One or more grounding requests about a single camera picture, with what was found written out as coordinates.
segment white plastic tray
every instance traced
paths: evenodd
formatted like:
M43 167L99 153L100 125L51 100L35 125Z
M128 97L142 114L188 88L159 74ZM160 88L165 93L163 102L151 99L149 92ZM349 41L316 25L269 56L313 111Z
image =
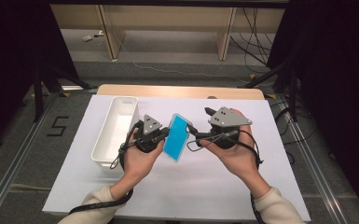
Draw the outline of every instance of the white plastic tray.
M110 166L118 155L120 145L125 142L129 130L138 119L137 98L118 96L112 100L104 125L91 153L91 158L104 171L123 172L119 164L115 164L117 167L113 170L110 169Z

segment black strap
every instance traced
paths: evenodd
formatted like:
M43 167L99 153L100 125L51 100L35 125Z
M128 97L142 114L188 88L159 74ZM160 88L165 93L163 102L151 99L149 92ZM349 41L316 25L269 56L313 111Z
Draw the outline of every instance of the black strap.
M75 212L83 212L83 211L87 211L87 210L92 210L92 209L98 209L98 208L107 208L107 207L115 207L115 206L119 206L122 205L124 203L126 203L132 196L133 194L133 189L131 189L126 196L120 198L119 200L113 201L113 202L107 202L107 203L91 203L91 204L85 204L85 205L80 205L74 209L72 209L69 212L69 215L75 213Z

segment white tabletop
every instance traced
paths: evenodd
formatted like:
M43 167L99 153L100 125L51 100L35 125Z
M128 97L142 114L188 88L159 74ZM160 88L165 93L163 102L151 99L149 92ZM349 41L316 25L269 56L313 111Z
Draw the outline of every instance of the white tabletop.
M91 159L98 133L114 97L92 96L44 212L66 214L81 205L89 192L120 178L120 173L104 172ZM260 158L264 161L260 165L260 173L295 206L304 221L311 221L267 101L137 98L139 118L148 114L166 127L172 115L178 113L190 120L200 132L211 129L207 121L210 116L204 112L204 107L239 109L253 122L252 132L259 146ZM194 137L190 135L188 140L194 140ZM135 187L126 206L117 210L116 217L255 220L249 190L240 179L208 150L191 152L187 148L178 163L162 153L151 173Z

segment white sleeve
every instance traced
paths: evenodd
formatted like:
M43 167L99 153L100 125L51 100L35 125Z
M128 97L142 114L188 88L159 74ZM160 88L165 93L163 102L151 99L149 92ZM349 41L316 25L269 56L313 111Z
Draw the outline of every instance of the white sleeve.
M114 201L109 187L110 186L103 186L100 190L91 192L89 195L87 195L82 204L107 203ZM113 218L116 211L122 206L124 206L124 204L115 207L98 208L84 212L76 212L63 218L59 224L106 224Z
M274 187L255 200L255 208L266 223L304 223L296 208Z

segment hand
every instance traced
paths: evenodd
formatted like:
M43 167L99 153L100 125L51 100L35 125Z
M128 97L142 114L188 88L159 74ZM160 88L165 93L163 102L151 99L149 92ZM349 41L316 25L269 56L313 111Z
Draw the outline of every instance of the hand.
M242 115L239 110L232 110ZM249 125L242 125L240 130L252 134ZM247 133L240 132L238 140L250 147L255 147L255 142ZM207 140L201 140L200 143L215 154L232 174L239 177L251 190L255 198L259 198L269 192L270 186L258 172L255 164L255 154L251 150L240 145L223 149Z
M122 198L150 173L154 162L162 152L163 145L164 141L160 141L156 149L149 153L144 153L137 147L129 147L127 149L124 156L124 176L115 185L110 187L113 199Z

